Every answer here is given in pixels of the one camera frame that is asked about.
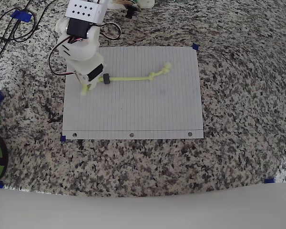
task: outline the yellow rope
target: yellow rope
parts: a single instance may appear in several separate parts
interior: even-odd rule
[[[87,85],[85,85],[85,84],[83,84],[83,85],[82,85],[81,96],[86,95],[86,94],[87,94],[87,92],[88,92],[88,90],[89,90],[88,86],[87,86]]]
[[[110,81],[137,81],[137,80],[150,80],[152,81],[154,77],[159,76],[161,74],[167,74],[171,70],[172,65],[171,63],[166,63],[165,66],[161,69],[161,71],[157,73],[150,73],[149,76],[144,76],[144,77],[110,77]],[[104,82],[103,77],[99,77],[98,81],[99,82]]]

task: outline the speckled granite surface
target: speckled granite surface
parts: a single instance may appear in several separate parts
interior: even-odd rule
[[[33,0],[40,17],[50,1]],[[200,45],[204,134],[200,140],[60,142],[64,77],[47,54],[57,40],[59,0],[27,42],[0,59],[0,134],[10,150],[6,188],[85,196],[154,196],[286,182],[286,1],[158,2],[101,46]],[[0,1],[0,15],[24,0]],[[57,65],[65,67],[57,58]]]

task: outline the black cable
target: black cable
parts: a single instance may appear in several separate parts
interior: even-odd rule
[[[135,1],[132,1],[132,0],[124,0],[124,1],[131,1],[133,4],[136,4],[136,2],[135,2]]]
[[[13,8],[13,9],[11,9],[11,10],[5,12],[5,13],[0,17],[0,22],[1,22],[2,18],[3,18],[5,15],[7,15],[8,13],[10,13],[10,12],[13,11],[13,10],[18,10],[19,12],[24,11],[24,12],[30,13],[30,14],[33,16],[33,27],[32,27],[32,29],[31,29],[28,33],[26,33],[25,35],[22,35],[22,36],[19,36],[19,37],[15,37],[15,32],[16,32],[16,30],[18,29],[18,27],[19,27],[19,25],[20,25],[20,23],[21,23],[20,20],[17,20],[16,23],[15,23],[15,25],[13,26],[13,28],[12,28],[12,30],[11,30],[11,32],[10,32],[8,38],[5,38],[7,32],[8,32],[8,30],[9,30],[9,28],[10,28],[10,24],[11,24],[11,22],[12,22],[13,19],[14,19],[14,18],[12,18],[12,19],[10,20],[8,26],[6,27],[3,36],[0,36],[0,46],[2,45],[3,42],[5,42],[4,46],[2,47],[2,49],[1,49],[1,51],[0,51],[0,57],[1,57],[2,53],[4,52],[4,50],[6,49],[8,43],[9,43],[10,41],[15,41],[15,42],[20,43],[20,42],[25,42],[25,41],[27,41],[29,38],[31,38],[32,35],[35,33],[35,31],[38,29],[39,23],[41,22],[41,20],[42,20],[42,18],[43,18],[43,16],[44,16],[45,12],[47,11],[47,9],[48,9],[54,2],[56,2],[56,1],[57,1],[57,0],[51,1],[51,2],[45,7],[45,9],[43,10],[43,12],[42,12],[42,14],[41,14],[41,17],[39,18],[39,20],[38,20],[37,23],[36,23],[36,21],[37,21],[36,15],[35,15],[31,10],[28,10],[28,6],[29,6],[30,3],[32,2],[32,0],[29,0],[29,1],[28,1],[28,3],[26,4],[26,6],[24,7],[23,10],[20,10],[19,8]]]
[[[118,30],[119,30],[119,35],[117,37],[108,37],[106,34],[104,34],[103,32],[100,32],[100,35],[103,35],[104,37],[106,37],[107,39],[109,40],[117,40],[120,38],[121,34],[122,34],[122,29],[121,27],[117,24],[117,23],[114,23],[114,22],[107,22],[105,24],[102,24],[102,25],[99,25],[99,24],[95,24],[95,23],[92,23],[91,26],[97,26],[97,27],[104,27],[106,25],[114,25]]]
[[[49,57],[48,57],[48,65],[49,65],[49,68],[50,68],[51,72],[52,72],[53,74],[55,74],[55,75],[71,75],[71,74],[75,74],[75,73],[76,73],[76,72],[57,73],[57,72],[55,72],[55,71],[52,69],[52,67],[51,67],[51,56],[52,56],[54,50],[55,50],[58,46],[60,46],[62,43],[64,43],[66,40],[68,40],[68,39],[70,39],[70,38],[72,38],[72,36],[68,36],[68,37],[66,37],[65,39],[63,39],[61,42],[57,43],[57,44],[52,48],[52,50],[51,50],[51,52],[50,52],[50,54],[49,54]]]

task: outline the robotic arm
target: robotic arm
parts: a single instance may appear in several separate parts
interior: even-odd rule
[[[115,3],[112,4],[112,2],[109,2],[110,0],[94,1],[96,2],[70,0],[66,11],[66,16],[69,19],[57,22],[56,31],[61,36],[49,55],[49,67],[54,74],[75,74],[82,85],[90,85],[89,89],[96,86],[98,78],[102,75],[104,69],[104,59],[97,52],[100,47],[100,27],[109,24],[116,26],[119,30],[119,36],[117,37],[112,38],[101,33],[110,40],[118,39],[122,33],[121,28],[114,22],[102,24],[108,4],[113,8],[116,7]],[[113,1],[116,3],[129,3],[126,5],[126,8],[136,6],[135,2],[131,0]],[[143,8],[151,8],[154,5],[154,0],[141,0],[139,4],[140,2]],[[50,57],[56,48],[59,50],[60,56],[66,59],[67,72],[65,73],[56,73],[51,68]]]

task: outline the notebook paper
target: notebook paper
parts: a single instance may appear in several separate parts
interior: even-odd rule
[[[75,75],[66,76],[62,135],[66,139],[203,138],[196,50],[188,47],[105,47],[110,77],[168,74],[152,81],[97,83],[86,96]]]

